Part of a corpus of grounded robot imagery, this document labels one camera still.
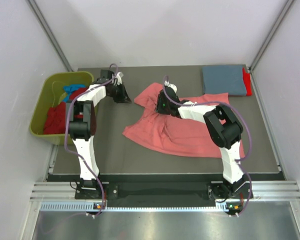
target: pink fabric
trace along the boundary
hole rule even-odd
[[[164,154],[221,158],[220,150],[212,142],[205,124],[155,112],[161,90],[161,84],[153,83],[134,99],[136,104],[144,107],[144,112],[138,122],[124,129],[123,135],[145,148]],[[205,94],[185,99],[197,103],[208,101],[229,103],[228,93]],[[241,143],[240,156],[244,155]]]

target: yellow-green bin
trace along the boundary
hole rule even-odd
[[[35,137],[46,140],[55,145],[63,145],[65,134],[44,134],[44,125],[49,108],[58,106],[67,96],[64,86],[71,84],[84,84],[87,87],[94,81],[94,76],[87,71],[61,72],[45,80],[38,102],[30,123],[30,132]],[[70,136],[68,144],[73,145]]]

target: gray floor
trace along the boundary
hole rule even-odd
[[[72,214],[40,212],[32,240],[300,240],[288,202],[253,202],[239,218],[223,212],[77,215],[43,234]]]
[[[201,66],[122,67],[123,81],[129,97],[133,100],[151,83],[161,83],[164,75],[178,87],[179,97],[201,96],[203,81]],[[100,68],[83,68],[95,78]],[[255,96],[230,97],[246,120],[253,140],[251,157],[243,163],[250,173],[277,173],[278,167],[263,118]],[[164,174],[164,173],[222,173],[221,159],[204,157],[181,157],[159,153],[140,146],[122,135],[124,128],[137,122],[143,107],[117,104],[112,98],[103,99],[97,113],[97,132],[94,138],[96,162],[103,174]],[[248,138],[243,133],[243,146],[248,149]],[[54,174],[80,173],[78,158],[58,148]]]

